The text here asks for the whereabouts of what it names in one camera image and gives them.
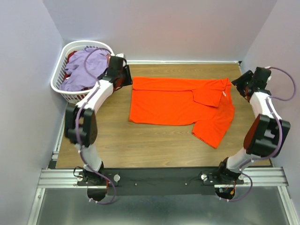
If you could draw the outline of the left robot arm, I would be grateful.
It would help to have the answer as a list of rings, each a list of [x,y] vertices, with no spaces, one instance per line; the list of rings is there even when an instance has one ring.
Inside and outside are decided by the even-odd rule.
[[[123,53],[113,55],[109,59],[108,68],[95,76],[96,84],[83,100],[75,105],[69,104],[65,112],[65,137],[76,147],[83,162],[83,172],[93,185],[113,184],[106,177],[102,159],[98,156],[94,144],[98,136],[96,114],[101,105],[114,92],[124,86],[132,85],[132,78]]]

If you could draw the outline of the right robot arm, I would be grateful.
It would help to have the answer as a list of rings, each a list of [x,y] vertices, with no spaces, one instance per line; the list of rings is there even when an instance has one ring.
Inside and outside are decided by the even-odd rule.
[[[242,172],[257,161],[275,158],[291,128],[272,103],[275,96],[266,89],[274,67],[257,67],[232,81],[237,91],[251,105],[255,120],[247,132],[243,147],[233,156],[224,159],[216,171],[218,182],[236,181]]]

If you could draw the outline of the orange t-shirt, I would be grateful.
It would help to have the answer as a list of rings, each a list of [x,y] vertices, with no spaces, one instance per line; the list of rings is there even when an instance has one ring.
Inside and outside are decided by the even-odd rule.
[[[231,82],[223,79],[135,77],[129,121],[193,125],[192,134],[217,148],[234,117]]]

